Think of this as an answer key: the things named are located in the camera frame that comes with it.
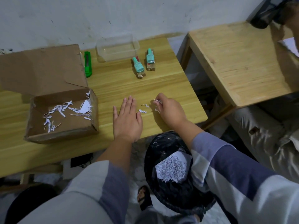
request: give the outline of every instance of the black object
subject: black object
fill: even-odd
[[[149,191],[149,189],[148,189],[148,187],[147,187],[146,185],[144,185],[144,186],[142,186],[142,187],[140,187],[140,188],[138,189],[138,194],[139,194],[140,190],[142,190],[142,189],[145,190],[145,192],[144,192],[144,197],[140,198],[140,199],[138,200],[138,203],[140,203],[142,200],[144,200],[144,201],[140,204],[140,209],[141,209],[141,211],[144,211],[147,207],[152,206],[152,199],[151,199],[151,197],[150,197],[150,191]]]
[[[82,168],[86,167],[86,163],[90,162],[93,159],[93,153],[89,153],[83,156],[78,156],[71,158],[71,168],[82,165]]]
[[[145,178],[157,199],[169,209],[183,214],[200,217],[215,203],[211,192],[203,193],[192,184],[191,166],[187,179],[182,183],[163,182],[157,178],[155,165],[166,159],[177,150],[191,155],[186,144],[176,132],[157,135],[149,145],[144,159]]]
[[[252,13],[254,17],[250,20],[252,26],[265,29],[273,20],[279,24],[280,12],[286,3],[293,0],[264,0]]]
[[[5,224],[18,223],[34,209],[57,195],[54,187],[50,184],[39,184],[25,189],[10,205]]]

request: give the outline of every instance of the left hand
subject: left hand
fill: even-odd
[[[142,133],[143,122],[141,113],[136,113],[136,100],[129,96],[124,98],[119,114],[113,106],[113,135],[114,139],[123,137],[131,143],[137,141]]]

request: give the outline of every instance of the green box cutter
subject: green box cutter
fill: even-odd
[[[90,52],[86,51],[84,52],[84,59],[85,59],[85,75],[86,78],[90,77],[92,75],[92,60],[91,60],[91,55]]]

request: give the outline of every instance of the cardboard box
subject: cardboard box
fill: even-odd
[[[79,46],[77,44],[26,50],[0,56],[0,83],[4,90],[32,95],[24,139],[45,144],[98,133],[98,101],[88,88]],[[44,130],[44,114],[56,105],[72,101],[79,108],[90,91],[91,120],[72,116],[65,118],[55,111],[51,121],[59,125],[55,131]]]

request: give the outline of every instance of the striped sleeve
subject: striped sleeve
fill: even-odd
[[[299,184],[202,132],[192,142],[192,177],[210,190],[231,223],[297,223]]]
[[[123,224],[128,204],[125,173],[109,161],[100,161],[85,168],[59,196],[19,223]]]

